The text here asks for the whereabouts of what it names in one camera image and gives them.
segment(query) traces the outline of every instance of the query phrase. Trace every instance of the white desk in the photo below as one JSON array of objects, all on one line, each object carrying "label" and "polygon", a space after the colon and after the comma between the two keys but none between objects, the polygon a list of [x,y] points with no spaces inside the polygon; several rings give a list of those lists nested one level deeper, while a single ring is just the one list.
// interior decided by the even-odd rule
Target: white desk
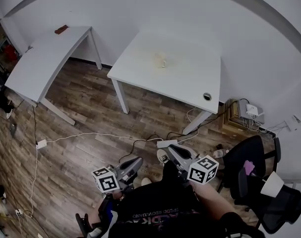
[{"label": "white desk", "polygon": [[75,121],[57,109],[45,96],[62,66],[86,37],[96,65],[98,69],[102,69],[90,26],[69,27],[61,34],[55,34],[54,30],[51,30],[31,44],[33,49],[22,56],[5,86],[14,90],[34,107],[37,106],[36,103],[41,102],[74,125]]},{"label": "white desk", "polygon": [[[165,54],[166,68],[156,67],[156,53]],[[108,73],[126,114],[129,107],[121,82],[203,109],[183,130],[185,135],[212,113],[217,113],[220,75],[221,58],[207,47],[181,38],[149,32],[138,33]],[[212,99],[206,101],[203,98],[204,93],[209,93]]]}]

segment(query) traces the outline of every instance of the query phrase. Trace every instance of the wall outlet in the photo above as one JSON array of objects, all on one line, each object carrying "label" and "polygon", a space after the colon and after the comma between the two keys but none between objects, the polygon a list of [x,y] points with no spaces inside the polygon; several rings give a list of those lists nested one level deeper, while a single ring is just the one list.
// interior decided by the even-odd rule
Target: wall outlet
[{"label": "wall outlet", "polygon": [[285,122],[286,122],[286,124],[287,124],[290,131],[295,131],[299,127],[299,122],[298,122],[296,116],[292,116],[291,118],[286,119]]}]

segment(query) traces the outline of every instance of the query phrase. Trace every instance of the person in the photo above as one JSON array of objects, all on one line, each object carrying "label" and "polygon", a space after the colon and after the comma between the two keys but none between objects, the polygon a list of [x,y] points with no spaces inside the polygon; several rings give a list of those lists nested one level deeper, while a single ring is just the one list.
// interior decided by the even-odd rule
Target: person
[{"label": "person", "polygon": [[[162,180],[154,183],[144,180],[146,185],[128,193],[119,203],[116,222],[107,232],[99,228],[101,200],[88,216],[91,227],[95,228],[91,237],[225,238],[241,237],[240,234],[265,237],[255,227],[248,226],[210,184],[190,182],[185,188],[176,166],[163,149],[157,151],[157,157],[164,165]],[[114,198],[121,196],[121,192],[113,194]]]},{"label": "person", "polygon": [[0,108],[5,111],[7,119],[10,118],[14,106],[12,105],[11,100],[7,99],[7,97],[0,91]]}]

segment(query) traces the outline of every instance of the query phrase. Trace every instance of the power strip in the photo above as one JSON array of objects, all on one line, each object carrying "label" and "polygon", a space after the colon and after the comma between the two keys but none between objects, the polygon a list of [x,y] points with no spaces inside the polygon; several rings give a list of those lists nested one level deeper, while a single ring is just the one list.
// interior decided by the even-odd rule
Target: power strip
[{"label": "power strip", "polygon": [[15,210],[15,211],[16,211],[16,215],[17,215],[18,217],[20,217],[20,216],[23,215],[23,211],[22,211],[22,210],[18,209],[18,210]]},{"label": "power strip", "polygon": [[173,140],[164,140],[164,141],[157,142],[158,148],[166,148],[170,145],[178,145],[178,141],[176,139],[173,139]]}]

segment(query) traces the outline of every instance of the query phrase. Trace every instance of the hand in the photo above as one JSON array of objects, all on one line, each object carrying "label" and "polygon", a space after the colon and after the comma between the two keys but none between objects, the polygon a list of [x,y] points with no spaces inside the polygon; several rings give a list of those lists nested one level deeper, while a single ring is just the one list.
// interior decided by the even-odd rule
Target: hand
[{"label": "hand", "polygon": [[122,197],[122,191],[120,189],[111,192],[113,194],[113,199],[118,200]]}]

